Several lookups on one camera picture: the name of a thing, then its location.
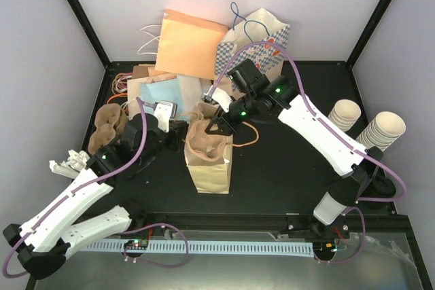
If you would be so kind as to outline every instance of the orange paper bag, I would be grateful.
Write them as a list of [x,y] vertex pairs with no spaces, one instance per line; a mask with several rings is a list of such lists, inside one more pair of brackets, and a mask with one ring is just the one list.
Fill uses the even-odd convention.
[[216,48],[227,31],[227,26],[166,10],[156,70],[214,79]]

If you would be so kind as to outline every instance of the table surface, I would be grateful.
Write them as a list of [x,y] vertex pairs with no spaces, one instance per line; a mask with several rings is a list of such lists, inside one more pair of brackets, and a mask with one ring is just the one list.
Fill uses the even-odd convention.
[[[351,70],[343,62],[299,62],[305,92],[315,106],[328,115],[336,101],[348,98],[361,107]],[[131,71],[120,65],[114,72]],[[296,78],[288,63],[283,74]],[[325,194],[336,174],[326,159],[297,132],[280,122],[255,124],[260,140],[233,149],[230,193],[198,194],[190,178],[183,151],[163,151],[146,169],[89,208],[99,215],[127,198],[136,200],[149,213],[222,213],[252,215],[309,214]],[[348,132],[355,138],[364,129],[361,117]],[[235,143],[252,140],[246,126],[234,137]],[[387,208],[366,214],[387,214]]]

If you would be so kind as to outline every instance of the light blue cloth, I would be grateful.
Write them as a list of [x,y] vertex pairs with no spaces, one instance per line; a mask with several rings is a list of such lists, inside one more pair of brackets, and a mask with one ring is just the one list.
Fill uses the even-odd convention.
[[[183,113],[183,98],[178,78],[159,81],[157,83],[141,84],[141,99],[149,103],[160,102],[161,100],[171,101],[178,104],[177,114]],[[146,107],[146,113],[153,113],[152,108]],[[190,117],[179,117],[181,120],[189,120]]]

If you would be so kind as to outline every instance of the checkered gift bag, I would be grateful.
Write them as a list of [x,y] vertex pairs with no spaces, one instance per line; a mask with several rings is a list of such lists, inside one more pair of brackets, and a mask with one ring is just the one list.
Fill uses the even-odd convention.
[[[274,15],[264,8],[246,17],[246,21],[238,23],[230,29],[217,45],[215,74],[218,76],[226,63],[234,56],[237,49],[246,46],[252,41],[269,41],[287,47],[290,34],[290,25],[280,22]],[[232,63],[231,68],[245,59],[251,59],[257,68],[266,74],[270,80],[281,75],[284,55],[268,45],[256,45],[243,51]]]

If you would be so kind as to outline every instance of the perforated metal strip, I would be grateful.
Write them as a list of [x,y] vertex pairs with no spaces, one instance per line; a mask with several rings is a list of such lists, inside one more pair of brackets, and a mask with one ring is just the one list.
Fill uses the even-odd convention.
[[[102,239],[81,251],[121,253],[129,239]],[[182,240],[151,240],[146,250],[129,250],[131,253],[184,254]],[[279,255],[313,257],[313,245],[301,242],[244,242],[244,241],[189,241],[191,254],[220,255]]]

